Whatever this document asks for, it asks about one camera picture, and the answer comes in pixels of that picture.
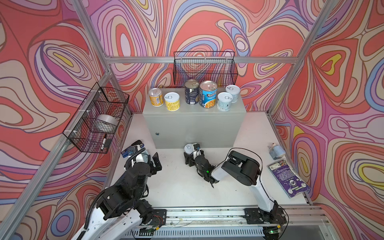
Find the purple package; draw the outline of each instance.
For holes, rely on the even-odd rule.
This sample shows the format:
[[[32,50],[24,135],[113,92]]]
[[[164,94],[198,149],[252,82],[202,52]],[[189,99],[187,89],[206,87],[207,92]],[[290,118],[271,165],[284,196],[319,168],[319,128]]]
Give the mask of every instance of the purple package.
[[[288,197],[294,197],[301,192],[310,190],[299,175],[288,165],[287,161],[281,160],[268,166],[277,181],[284,188]]]

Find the cabinet door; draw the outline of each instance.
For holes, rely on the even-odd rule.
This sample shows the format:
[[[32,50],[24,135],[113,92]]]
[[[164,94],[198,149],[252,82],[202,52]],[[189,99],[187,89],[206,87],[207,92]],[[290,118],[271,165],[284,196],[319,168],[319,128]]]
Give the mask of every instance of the cabinet door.
[[[156,148],[233,147],[244,115],[146,116]]]

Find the cabinet top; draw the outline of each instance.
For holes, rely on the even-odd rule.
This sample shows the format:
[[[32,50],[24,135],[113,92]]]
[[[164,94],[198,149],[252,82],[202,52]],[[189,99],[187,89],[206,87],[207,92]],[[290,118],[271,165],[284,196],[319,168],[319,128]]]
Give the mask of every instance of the cabinet top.
[[[217,96],[216,104],[212,108],[205,109],[199,105],[189,105],[185,102],[185,89],[184,88],[162,88],[161,89],[163,97],[166,93],[175,92],[180,95],[180,108],[176,111],[168,111],[166,104],[164,103],[160,107],[154,107],[151,104],[149,95],[146,96],[145,106],[143,110],[143,115],[145,116],[191,116],[191,115],[245,115],[246,110],[244,103],[239,96],[237,102],[232,103],[231,108],[226,111],[220,111],[217,109]],[[218,88],[217,94],[224,92],[225,88]]]

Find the tin can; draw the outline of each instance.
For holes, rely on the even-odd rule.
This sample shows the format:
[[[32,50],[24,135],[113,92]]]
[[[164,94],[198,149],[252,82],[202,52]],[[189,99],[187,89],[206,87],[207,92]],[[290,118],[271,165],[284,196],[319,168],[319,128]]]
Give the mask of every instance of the tin can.
[[[228,111],[231,108],[232,95],[230,93],[222,92],[217,95],[217,109],[220,111]]]
[[[225,88],[225,91],[227,93],[232,94],[232,96],[233,96],[232,103],[237,102],[237,98],[239,97],[239,94],[240,94],[240,88],[238,86],[236,86],[236,85],[228,85]]]
[[[217,84],[212,81],[204,81],[200,84],[199,94],[200,101],[199,104],[203,108],[211,108],[216,103],[216,92]]]
[[[166,107],[169,111],[176,111],[180,108],[180,96],[177,93],[170,92],[164,96]]]
[[[152,88],[149,90],[149,99],[151,100],[152,106],[160,107],[163,105],[163,93],[160,88]]]
[[[199,82],[190,79],[185,82],[185,101],[190,105],[194,105],[199,101]]]

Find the yellow can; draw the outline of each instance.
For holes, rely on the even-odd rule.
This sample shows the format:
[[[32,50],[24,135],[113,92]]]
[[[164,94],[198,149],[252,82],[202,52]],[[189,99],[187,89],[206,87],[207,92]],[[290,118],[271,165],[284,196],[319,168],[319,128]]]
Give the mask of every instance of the yellow can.
[[[166,107],[169,111],[176,111],[180,108],[180,96],[177,93],[170,92],[164,96]]]
[[[160,107],[163,105],[163,93],[160,88],[152,88],[149,90],[149,99],[154,107]]]

